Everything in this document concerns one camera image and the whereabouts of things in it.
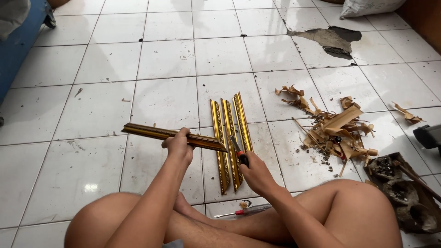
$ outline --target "cracked floor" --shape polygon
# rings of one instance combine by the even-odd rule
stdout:
[[[71,0],[56,9],[58,27],[42,28],[0,106],[0,247],[62,247],[81,207],[143,193],[167,154],[159,140],[121,133],[127,122],[213,135],[209,99],[238,91],[254,151],[278,184],[296,195],[334,179],[335,157],[330,172],[315,151],[296,152],[305,134],[291,117],[306,115],[274,94],[283,85],[337,113],[351,95],[377,131],[365,146],[402,152],[441,194],[441,159],[412,134],[441,123],[441,56],[395,13],[339,20],[340,12],[320,0]],[[329,26],[361,32],[352,59],[286,35]],[[392,101],[427,122],[409,126]],[[342,178],[364,181],[361,167],[350,162]],[[220,195],[217,173],[215,152],[195,149],[181,191],[198,211],[265,202],[246,184]],[[402,237],[413,248],[441,234]]]

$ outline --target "blue object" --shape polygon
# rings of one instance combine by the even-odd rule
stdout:
[[[52,9],[48,2],[31,0],[29,15],[23,24],[14,30],[7,40],[0,41],[0,104],[37,39],[41,25],[48,19],[53,20]]]

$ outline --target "leg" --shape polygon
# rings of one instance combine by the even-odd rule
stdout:
[[[73,218],[64,239],[65,248],[102,248],[140,196],[130,193],[107,195],[82,208]],[[185,247],[224,248],[277,246],[213,228],[173,211],[164,242],[182,239]]]
[[[371,185],[353,180],[333,180],[298,195],[296,199],[348,247],[402,246],[390,202]],[[273,244],[294,242],[274,209],[234,221],[212,220],[183,200],[183,197],[177,199],[175,209],[208,225]]]

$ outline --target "old wooden frame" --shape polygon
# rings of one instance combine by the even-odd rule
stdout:
[[[248,130],[247,118],[243,110],[242,98],[240,92],[233,97],[234,110],[236,112],[237,124],[239,126],[240,139],[244,152],[253,151],[253,144],[251,143],[250,131]]]
[[[222,102],[222,111],[224,112],[225,132],[226,132],[226,139],[228,144],[228,157],[230,159],[234,192],[236,192],[239,186],[243,182],[243,174],[240,173],[239,171],[240,162],[236,156],[236,153],[233,148],[233,144],[231,143],[230,140],[230,136],[234,136],[234,138],[237,140],[236,131],[234,129],[233,114],[231,112],[230,102],[222,98],[220,99],[220,101]]]
[[[225,146],[224,132],[222,130],[221,110],[219,103],[210,99],[211,117],[213,121],[214,137]],[[217,166],[219,168],[220,192],[225,194],[230,184],[230,173],[228,168],[228,159],[225,152],[217,151]]]
[[[154,139],[166,140],[168,137],[175,136],[178,132],[162,128],[143,126],[138,124],[127,123],[121,132],[136,134]],[[187,143],[194,147],[200,147],[219,152],[227,152],[225,144],[219,142],[217,138],[202,136],[197,134],[187,135]]]

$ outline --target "wheel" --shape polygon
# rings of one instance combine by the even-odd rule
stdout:
[[[46,16],[45,21],[43,22],[47,27],[54,29],[56,27],[56,20],[52,12]]]

